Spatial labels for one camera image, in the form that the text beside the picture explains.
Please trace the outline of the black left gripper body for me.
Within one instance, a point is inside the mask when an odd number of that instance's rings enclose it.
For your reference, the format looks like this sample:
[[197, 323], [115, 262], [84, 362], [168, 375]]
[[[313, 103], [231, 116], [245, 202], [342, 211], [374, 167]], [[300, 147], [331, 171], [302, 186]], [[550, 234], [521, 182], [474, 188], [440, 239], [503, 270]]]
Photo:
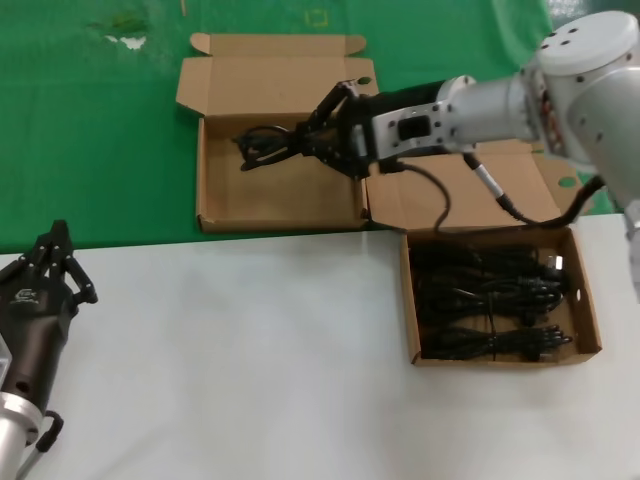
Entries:
[[12, 356], [3, 392], [31, 403], [49, 401], [76, 313], [65, 274], [1, 272], [1, 336]]

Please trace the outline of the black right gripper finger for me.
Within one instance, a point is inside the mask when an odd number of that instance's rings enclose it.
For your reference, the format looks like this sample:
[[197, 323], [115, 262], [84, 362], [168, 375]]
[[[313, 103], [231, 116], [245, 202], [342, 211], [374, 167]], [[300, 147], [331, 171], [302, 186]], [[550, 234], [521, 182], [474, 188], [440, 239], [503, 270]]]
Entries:
[[298, 124], [299, 133], [315, 133], [328, 127], [333, 114], [347, 100], [360, 96], [358, 88], [368, 85], [368, 77], [338, 82], [313, 110], [307, 120]]
[[299, 154], [314, 157], [350, 179], [365, 179], [370, 175], [368, 162], [361, 160], [350, 147], [342, 145], [333, 133], [300, 135], [293, 145]]

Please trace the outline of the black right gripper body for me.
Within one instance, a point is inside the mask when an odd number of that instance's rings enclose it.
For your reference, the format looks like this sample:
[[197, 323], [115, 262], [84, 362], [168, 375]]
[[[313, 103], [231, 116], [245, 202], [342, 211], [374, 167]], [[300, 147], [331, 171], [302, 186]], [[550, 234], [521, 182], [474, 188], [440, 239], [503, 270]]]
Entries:
[[403, 170], [405, 158], [447, 151], [444, 80], [343, 103], [343, 145], [382, 174]]

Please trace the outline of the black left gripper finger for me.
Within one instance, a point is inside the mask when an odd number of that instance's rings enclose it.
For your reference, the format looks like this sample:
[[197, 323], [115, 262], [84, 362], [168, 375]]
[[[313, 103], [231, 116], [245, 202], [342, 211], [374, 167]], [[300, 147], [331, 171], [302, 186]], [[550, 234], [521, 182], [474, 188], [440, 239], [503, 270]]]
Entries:
[[52, 229], [51, 277], [59, 278], [64, 283], [68, 274], [78, 287], [73, 294], [76, 305], [83, 303], [95, 304], [98, 301], [93, 281], [86, 274], [74, 257], [74, 246], [71, 240], [68, 224], [65, 220], [55, 220]]
[[1, 270], [1, 282], [41, 277], [52, 263], [54, 251], [60, 248], [61, 221], [55, 220], [51, 229], [37, 237], [33, 247]]

